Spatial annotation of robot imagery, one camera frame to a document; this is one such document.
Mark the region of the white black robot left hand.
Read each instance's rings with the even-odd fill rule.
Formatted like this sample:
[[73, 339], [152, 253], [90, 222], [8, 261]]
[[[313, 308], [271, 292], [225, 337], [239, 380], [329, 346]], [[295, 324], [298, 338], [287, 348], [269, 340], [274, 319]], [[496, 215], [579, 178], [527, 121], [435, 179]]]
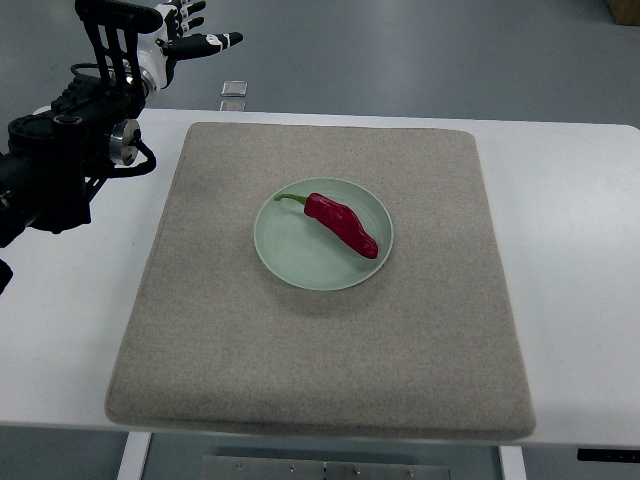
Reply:
[[176, 64], [218, 54], [243, 40], [239, 32], [203, 34], [194, 32], [204, 24], [200, 15], [205, 1], [167, 1], [154, 10], [162, 25], [138, 40], [138, 64], [146, 96], [151, 98], [170, 85]]

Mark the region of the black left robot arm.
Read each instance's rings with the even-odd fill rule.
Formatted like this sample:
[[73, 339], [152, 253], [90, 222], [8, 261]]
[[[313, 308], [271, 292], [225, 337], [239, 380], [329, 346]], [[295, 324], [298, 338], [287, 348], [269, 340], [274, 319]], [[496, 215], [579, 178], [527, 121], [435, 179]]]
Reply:
[[90, 223], [90, 203], [112, 178], [146, 175], [156, 157], [137, 118], [147, 88], [138, 37], [159, 30], [157, 10], [120, 1], [78, 1], [96, 56], [96, 77], [75, 66], [49, 110], [13, 120], [1, 157], [1, 245], [27, 228], [53, 234]]

